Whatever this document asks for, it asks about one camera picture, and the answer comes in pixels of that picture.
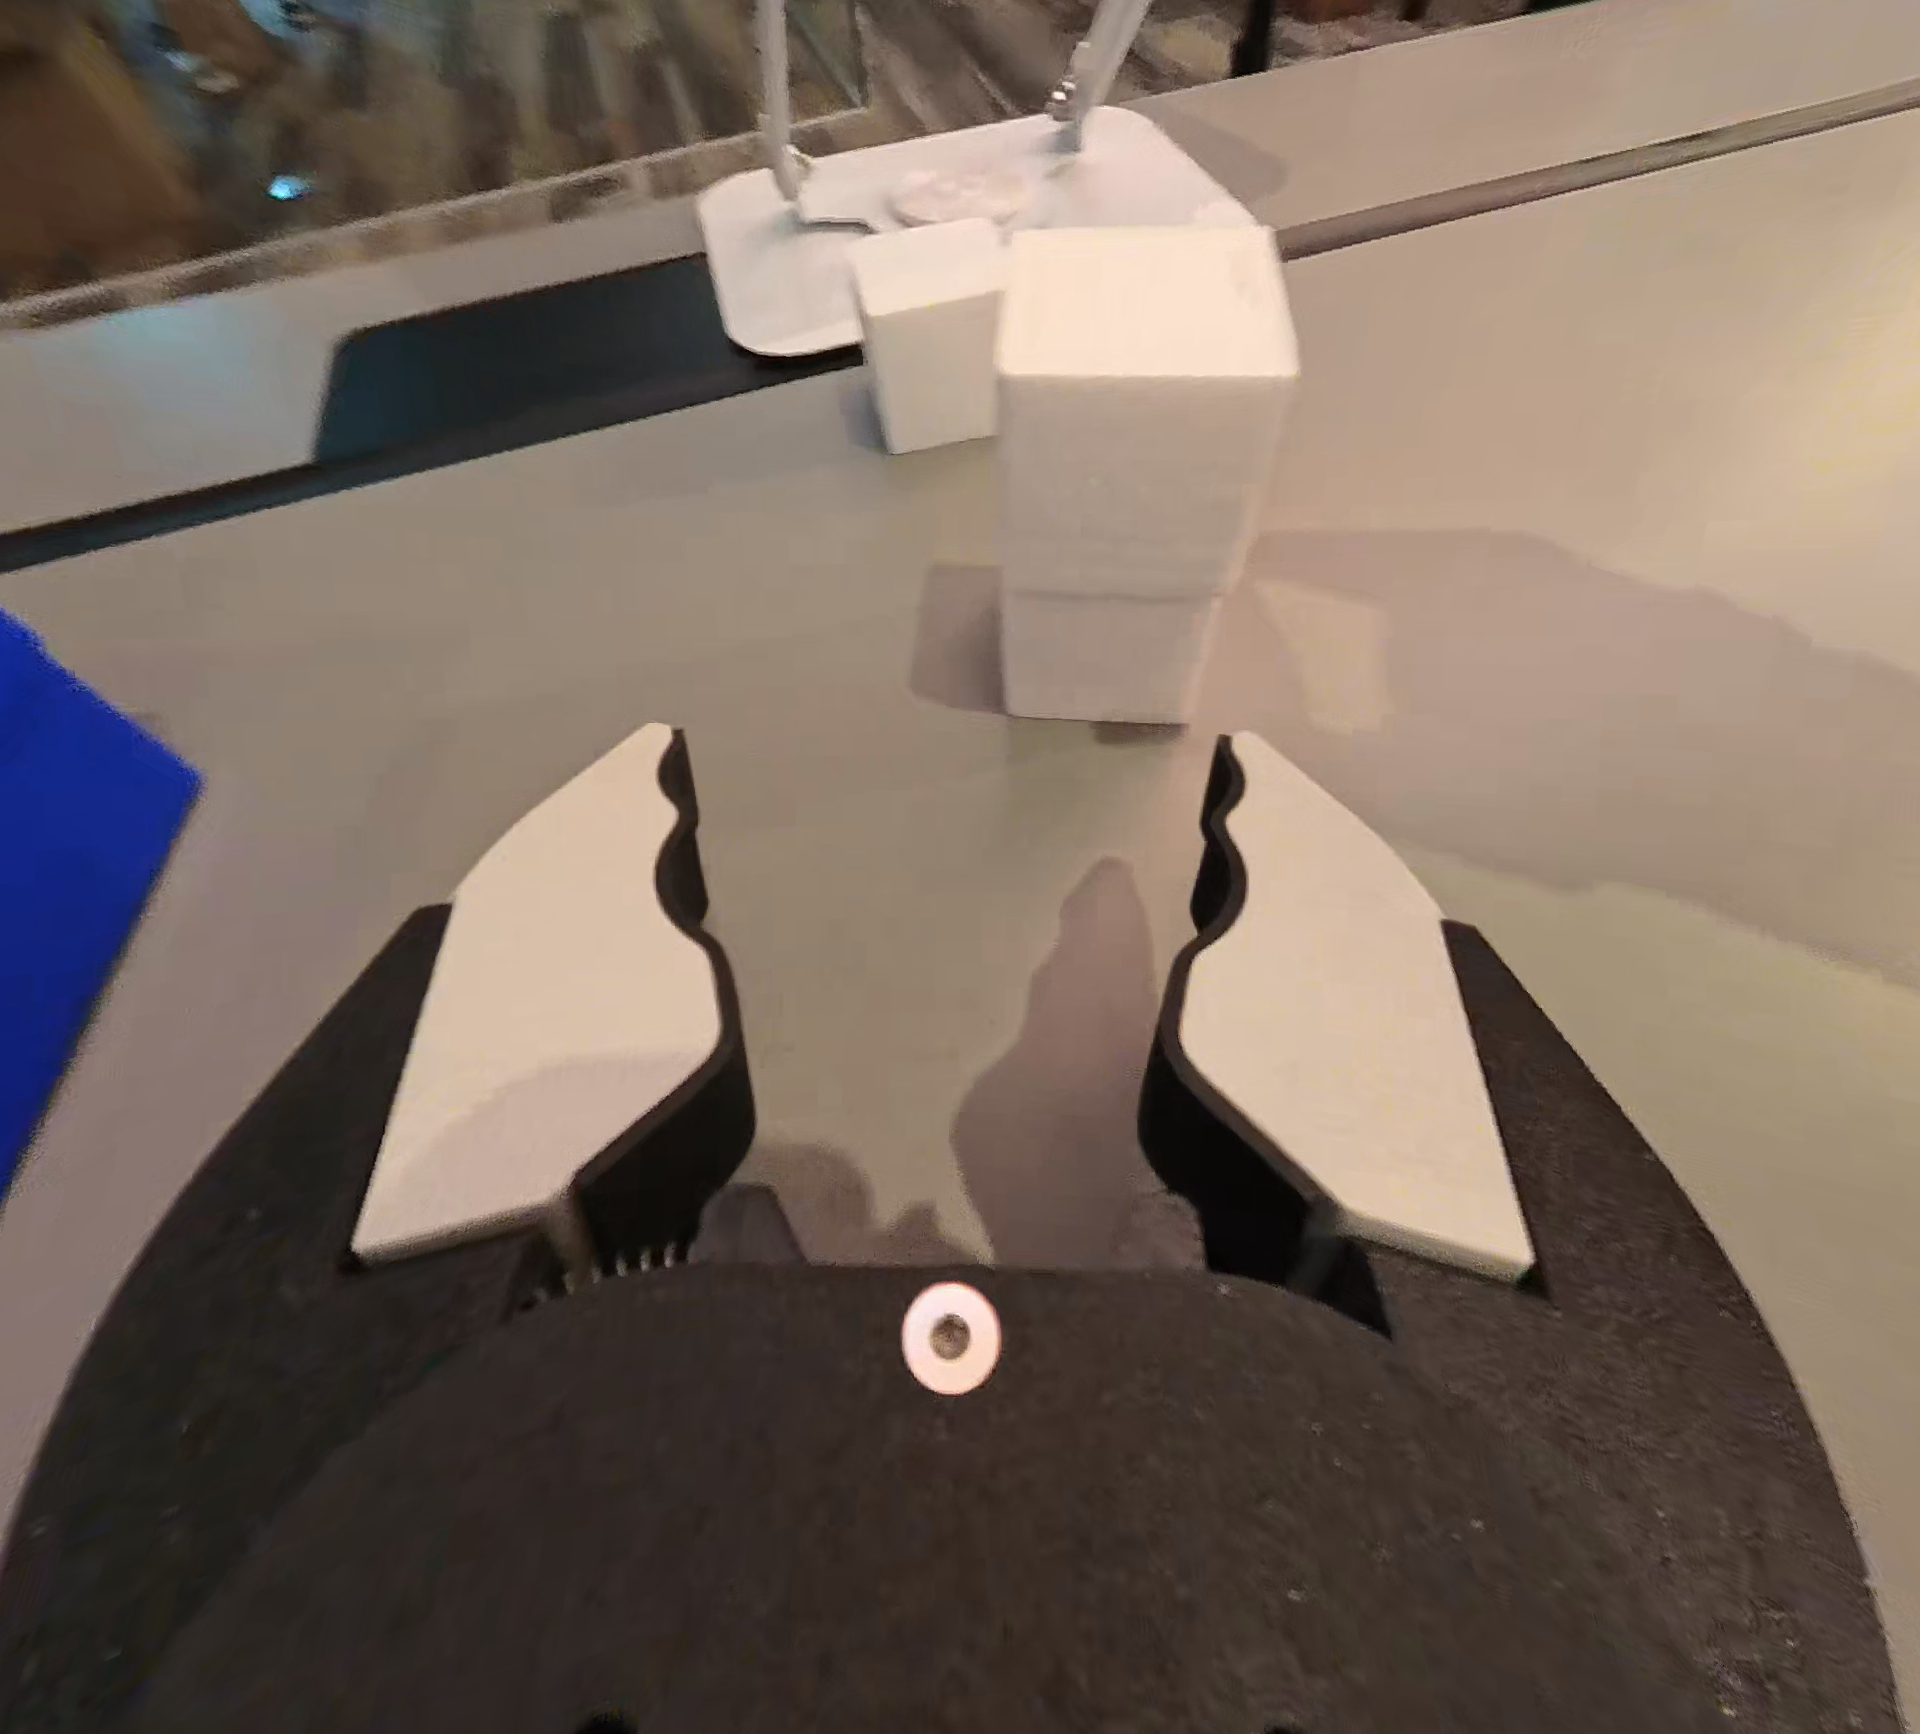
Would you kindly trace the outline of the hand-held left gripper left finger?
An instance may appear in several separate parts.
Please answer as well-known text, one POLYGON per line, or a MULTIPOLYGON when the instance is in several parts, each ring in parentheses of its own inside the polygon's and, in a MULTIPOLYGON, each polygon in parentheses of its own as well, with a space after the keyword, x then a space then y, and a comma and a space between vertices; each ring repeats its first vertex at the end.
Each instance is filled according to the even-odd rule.
POLYGON ((757 1138, 689 739, 640 725, 454 888, 349 1251, 533 1235, 565 1276, 691 1248, 757 1138))

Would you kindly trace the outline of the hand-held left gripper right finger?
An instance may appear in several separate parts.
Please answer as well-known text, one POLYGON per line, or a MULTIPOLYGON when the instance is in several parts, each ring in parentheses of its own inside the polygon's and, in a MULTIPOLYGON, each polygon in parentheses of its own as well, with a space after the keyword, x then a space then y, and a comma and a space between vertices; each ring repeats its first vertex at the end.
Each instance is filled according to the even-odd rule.
POLYGON ((1141 1090, 1154 1173, 1261 1277, 1327 1246, 1525 1285, 1539 1258, 1429 888, 1254 732, 1215 739, 1201 829, 1141 1090))

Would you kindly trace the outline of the blue plastic bin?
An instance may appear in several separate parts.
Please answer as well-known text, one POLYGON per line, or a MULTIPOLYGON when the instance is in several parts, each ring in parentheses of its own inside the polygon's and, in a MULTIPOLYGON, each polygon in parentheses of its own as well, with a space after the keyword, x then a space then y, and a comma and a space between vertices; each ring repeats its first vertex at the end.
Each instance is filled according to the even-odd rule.
POLYGON ((202 776, 3 616, 3 1188, 115 977, 202 776))

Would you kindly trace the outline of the large cardboard box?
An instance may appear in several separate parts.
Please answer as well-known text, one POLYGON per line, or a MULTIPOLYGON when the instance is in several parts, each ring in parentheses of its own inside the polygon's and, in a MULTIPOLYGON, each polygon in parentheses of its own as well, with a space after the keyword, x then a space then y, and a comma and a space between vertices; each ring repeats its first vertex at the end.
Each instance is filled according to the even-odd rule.
POLYGON ((102 0, 3 0, 4 297, 152 264, 205 200, 102 0))

